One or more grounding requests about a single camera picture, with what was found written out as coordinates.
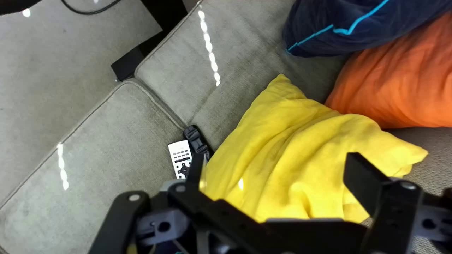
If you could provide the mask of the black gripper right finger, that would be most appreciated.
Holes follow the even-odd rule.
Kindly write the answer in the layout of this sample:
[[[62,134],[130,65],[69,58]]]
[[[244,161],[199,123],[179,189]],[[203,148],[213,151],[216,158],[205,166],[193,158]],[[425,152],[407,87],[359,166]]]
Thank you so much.
[[[408,254],[422,199],[418,185],[391,179],[361,154],[346,155],[343,182],[371,217],[361,254]]]

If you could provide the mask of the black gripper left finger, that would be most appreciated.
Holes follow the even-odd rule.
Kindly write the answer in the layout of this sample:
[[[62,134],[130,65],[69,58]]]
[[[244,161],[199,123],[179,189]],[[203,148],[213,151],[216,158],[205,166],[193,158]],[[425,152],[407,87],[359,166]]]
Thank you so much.
[[[149,196],[144,190],[117,194],[97,230],[89,254],[127,254],[137,218],[148,209]]]

